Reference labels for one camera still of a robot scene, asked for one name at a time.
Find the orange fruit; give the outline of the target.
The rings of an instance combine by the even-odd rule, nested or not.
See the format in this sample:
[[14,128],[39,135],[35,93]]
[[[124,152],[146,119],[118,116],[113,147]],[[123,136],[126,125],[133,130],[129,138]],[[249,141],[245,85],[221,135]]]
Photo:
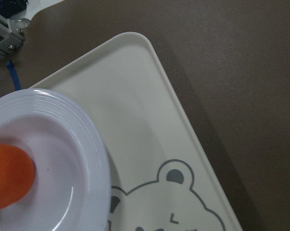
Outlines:
[[0,143],[0,209],[22,199],[35,178],[35,167],[22,149]]

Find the white round plate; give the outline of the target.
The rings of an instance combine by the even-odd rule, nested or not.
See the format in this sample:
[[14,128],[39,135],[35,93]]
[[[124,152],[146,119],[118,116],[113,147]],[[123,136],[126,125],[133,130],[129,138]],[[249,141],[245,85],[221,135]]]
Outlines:
[[51,90],[0,98],[0,143],[23,149],[35,180],[0,209],[0,231],[105,231],[111,197],[108,155],[85,111]]

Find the aluminium frame post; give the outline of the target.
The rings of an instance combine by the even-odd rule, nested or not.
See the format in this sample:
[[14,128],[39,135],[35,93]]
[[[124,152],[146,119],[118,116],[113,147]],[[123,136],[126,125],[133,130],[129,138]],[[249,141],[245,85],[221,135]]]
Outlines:
[[23,45],[24,29],[29,23],[27,18],[11,20],[0,15],[0,60]]

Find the cream bear tray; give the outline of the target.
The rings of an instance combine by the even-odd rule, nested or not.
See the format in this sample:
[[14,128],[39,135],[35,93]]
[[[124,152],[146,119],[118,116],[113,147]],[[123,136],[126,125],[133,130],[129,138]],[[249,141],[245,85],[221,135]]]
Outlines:
[[112,178],[107,230],[241,230],[144,35],[116,35],[35,88],[71,98],[97,127]]

